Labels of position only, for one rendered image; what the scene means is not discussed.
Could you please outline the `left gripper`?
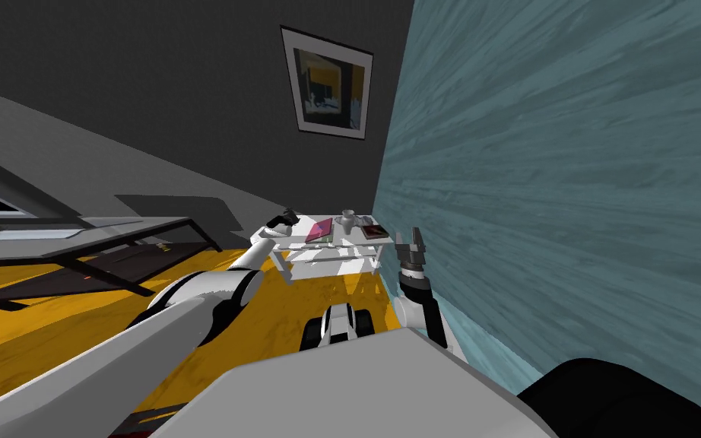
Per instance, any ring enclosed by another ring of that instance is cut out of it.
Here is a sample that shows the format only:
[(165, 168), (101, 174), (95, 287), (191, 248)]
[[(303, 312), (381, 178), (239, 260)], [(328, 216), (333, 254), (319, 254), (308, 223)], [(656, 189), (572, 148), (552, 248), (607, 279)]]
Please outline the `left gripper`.
[(281, 214), (265, 224), (268, 236), (287, 237), (292, 233), (292, 227), (300, 222), (300, 217), (293, 209), (285, 209)]

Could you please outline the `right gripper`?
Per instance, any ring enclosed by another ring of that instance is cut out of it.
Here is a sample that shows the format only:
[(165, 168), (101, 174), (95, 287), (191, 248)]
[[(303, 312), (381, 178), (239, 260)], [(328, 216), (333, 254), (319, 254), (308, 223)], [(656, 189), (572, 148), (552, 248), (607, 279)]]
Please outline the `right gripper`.
[(401, 232), (395, 232), (395, 251), (401, 273), (415, 279), (424, 279), (426, 247), (419, 227), (412, 228), (412, 243), (405, 244)]

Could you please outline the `pink book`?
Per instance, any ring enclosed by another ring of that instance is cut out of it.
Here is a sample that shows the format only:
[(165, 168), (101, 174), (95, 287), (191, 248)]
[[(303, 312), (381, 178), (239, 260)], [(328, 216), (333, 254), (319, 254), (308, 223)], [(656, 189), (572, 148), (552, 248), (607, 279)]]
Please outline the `pink book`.
[(314, 223), (310, 232), (308, 233), (308, 236), (306, 237), (305, 243), (332, 243), (333, 226), (334, 220), (331, 217)]

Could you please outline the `white low table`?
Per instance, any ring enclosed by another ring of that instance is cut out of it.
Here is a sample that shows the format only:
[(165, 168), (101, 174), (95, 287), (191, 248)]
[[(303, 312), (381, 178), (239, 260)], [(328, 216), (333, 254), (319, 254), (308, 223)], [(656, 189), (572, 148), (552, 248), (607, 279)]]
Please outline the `white low table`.
[(364, 224), (378, 224), (370, 216), (362, 216), (350, 236), (346, 236), (336, 221), (333, 226), (332, 243), (305, 243), (314, 223), (332, 215), (298, 214), (300, 222), (292, 227), (287, 237), (268, 236), (261, 227), (250, 237), (252, 244), (259, 240), (271, 240), (273, 247), (268, 257), (280, 272), (286, 283), (295, 280), (324, 278), (332, 276), (374, 274), (379, 269), (383, 250), (393, 244), (388, 239), (366, 240), (361, 231)]

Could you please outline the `white mug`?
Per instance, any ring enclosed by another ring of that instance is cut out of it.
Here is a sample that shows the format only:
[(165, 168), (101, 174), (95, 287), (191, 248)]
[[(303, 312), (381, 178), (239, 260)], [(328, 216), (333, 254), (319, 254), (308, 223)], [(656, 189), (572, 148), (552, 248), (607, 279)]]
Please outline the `white mug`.
[(341, 215), (337, 216), (334, 221), (341, 226), (346, 236), (350, 236), (352, 234), (352, 230), (356, 227), (357, 216), (355, 215), (354, 210), (346, 209), (343, 210)]

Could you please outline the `framed yellow picture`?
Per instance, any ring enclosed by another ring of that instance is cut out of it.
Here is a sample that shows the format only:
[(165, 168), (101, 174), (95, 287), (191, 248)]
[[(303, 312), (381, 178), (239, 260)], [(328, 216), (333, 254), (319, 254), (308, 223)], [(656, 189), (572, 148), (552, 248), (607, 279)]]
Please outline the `framed yellow picture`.
[(297, 129), (363, 140), (373, 54), (284, 25), (281, 40)]

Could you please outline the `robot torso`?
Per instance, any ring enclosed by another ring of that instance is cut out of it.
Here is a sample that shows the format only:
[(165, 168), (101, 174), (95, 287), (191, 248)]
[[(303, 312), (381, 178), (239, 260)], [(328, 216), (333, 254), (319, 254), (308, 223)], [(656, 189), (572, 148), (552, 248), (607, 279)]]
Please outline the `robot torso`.
[(412, 328), (236, 367), (151, 438), (557, 438)]

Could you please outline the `black glass-top table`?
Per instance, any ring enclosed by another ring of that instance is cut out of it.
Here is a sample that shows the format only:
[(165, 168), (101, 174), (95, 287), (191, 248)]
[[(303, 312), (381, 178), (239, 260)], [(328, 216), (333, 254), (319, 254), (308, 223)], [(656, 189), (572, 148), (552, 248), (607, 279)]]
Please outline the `black glass-top table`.
[[(200, 242), (168, 243), (164, 248), (139, 241), (190, 227)], [(58, 265), (59, 270), (0, 287), (0, 309), (23, 309), (22, 300), (127, 290), (143, 297), (153, 291), (142, 282), (212, 248), (221, 247), (188, 217), (115, 217), (111, 224), (82, 230), (11, 230), (0, 234), (0, 267)]]

